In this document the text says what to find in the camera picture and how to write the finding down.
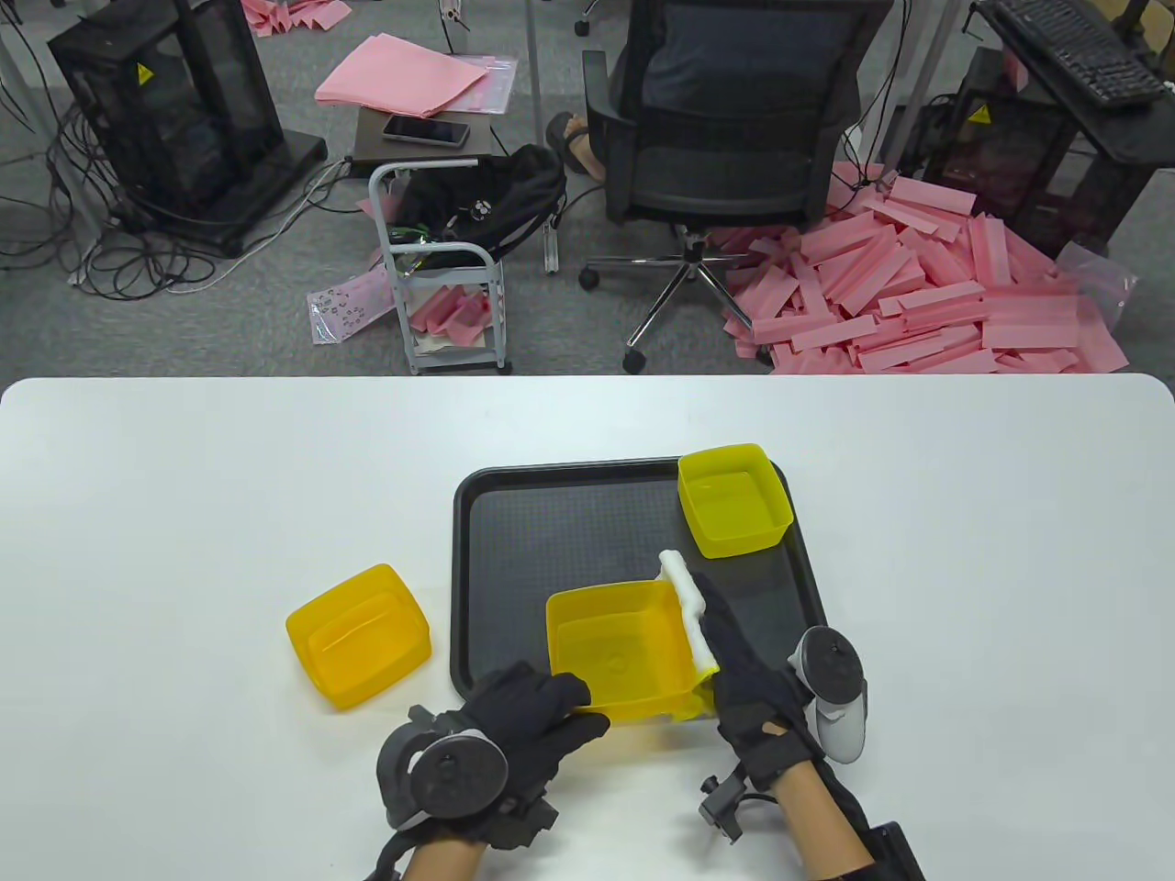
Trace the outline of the person's right hand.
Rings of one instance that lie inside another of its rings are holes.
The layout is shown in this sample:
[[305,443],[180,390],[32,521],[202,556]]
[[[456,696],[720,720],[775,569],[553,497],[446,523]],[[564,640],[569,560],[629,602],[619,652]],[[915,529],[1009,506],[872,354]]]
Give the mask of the person's right hand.
[[825,759],[806,719],[811,693],[795,673],[763,663],[709,576],[696,571],[691,576],[706,604],[701,634],[718,665],[711,687],[719,734],[753,787],[767,791],[798,764]]

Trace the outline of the person's left hand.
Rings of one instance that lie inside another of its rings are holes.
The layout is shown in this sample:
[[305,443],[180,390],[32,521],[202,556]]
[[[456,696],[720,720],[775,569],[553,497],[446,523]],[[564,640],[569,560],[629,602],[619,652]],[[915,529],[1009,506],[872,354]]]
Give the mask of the person's left hand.
[[505,758],[505,784],[495,809],[533,802],[565,758],[607,733],[611,721],[588,709],[592,701],[578,675],[548,675],[528,663],[496,671],[474,687],[457,714]]

